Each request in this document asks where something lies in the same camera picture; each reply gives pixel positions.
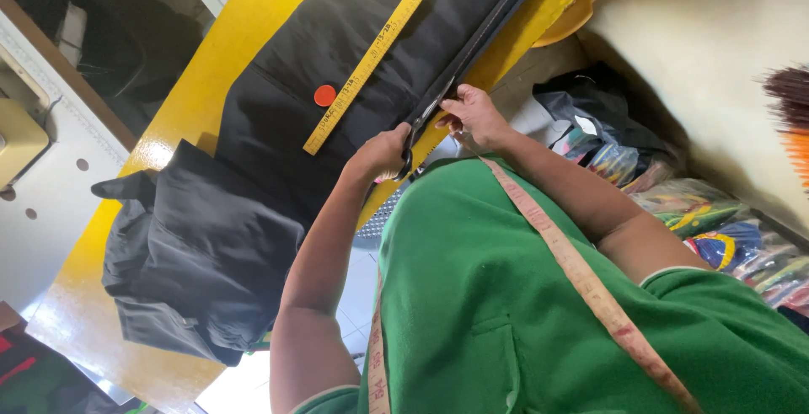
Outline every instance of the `pocket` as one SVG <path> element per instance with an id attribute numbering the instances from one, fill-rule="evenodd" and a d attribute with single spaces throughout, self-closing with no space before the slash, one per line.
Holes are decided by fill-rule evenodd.
<path id="1" fill-rule="evenodd" d="M 520 410 L 520 366 L 508 318 L 495 318 L 472 327 L 480 379 L 487 396 L 480 412 Z"/>

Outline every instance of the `person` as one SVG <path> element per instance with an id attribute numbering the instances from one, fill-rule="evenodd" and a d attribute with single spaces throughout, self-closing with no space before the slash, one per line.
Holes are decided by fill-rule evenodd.
<path id="1" fill-rule="evenodd" d="M 442 102 L 438 125 L 493 152 L 704 412 L 809 412 L 809 337 L 617 188 L 511 129 L 484 91 L 461 85 L 458 97 Z M 357 151 L 301 246 L 273 330 L 273 412 L 369 412 L 335 311 L 368 188 L 399 171 L 409 130 L 401 123 Z M 433 163 L 382 239 L 393 414 L 682 412 L 593 316 L 479 159 Z"/>

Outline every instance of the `orange circle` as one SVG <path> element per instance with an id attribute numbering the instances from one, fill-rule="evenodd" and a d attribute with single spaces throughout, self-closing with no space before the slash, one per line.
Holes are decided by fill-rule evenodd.
<path id="1" fill-rule="evenodd" d="M 337 91 L 328 84 L 318 87 L 315 91 L 315 103 L 317 103 L 317 106 L 330 107 L 337 97 Z"/>

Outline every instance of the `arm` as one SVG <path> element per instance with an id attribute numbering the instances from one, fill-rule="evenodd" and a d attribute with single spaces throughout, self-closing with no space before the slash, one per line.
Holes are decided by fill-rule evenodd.
<path id="1" fill-rule="evenodd" d="M 509 127 L 479 88 L 461 85 L 462 101 L 445 100 L 439 125 L 466 129 L 559 205 L 581 232 L 632 281 L 672 266 L 709 268 L 666 225 L 621 190 Z"/>
<path id="2" fill-rule="evenodd" d="M 369 140 L 343 169 L 289 270 L 270 345 L 270 403 L 286 414 L 307 398 L 359 384 L 335 319 L 365 194 L 401 169 L 410 125 Z"/>

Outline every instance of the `shirt sleeve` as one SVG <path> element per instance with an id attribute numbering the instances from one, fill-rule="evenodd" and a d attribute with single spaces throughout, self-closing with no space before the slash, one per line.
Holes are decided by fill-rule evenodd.
<path id="1" fill-rule="evenodd" d="M 294 414 L 357 414 L 358 386 L 335 387 L 309 398 L 293 409 Z"/>
<path id="2" fill-rule="evenodd" d="M 730 275 L 673 268 L 653 275 L 641 287 L 662 301 L 712 317 L 751 345 L 788 348 L 804 359 L 809 356 L 809 337 Z"/>

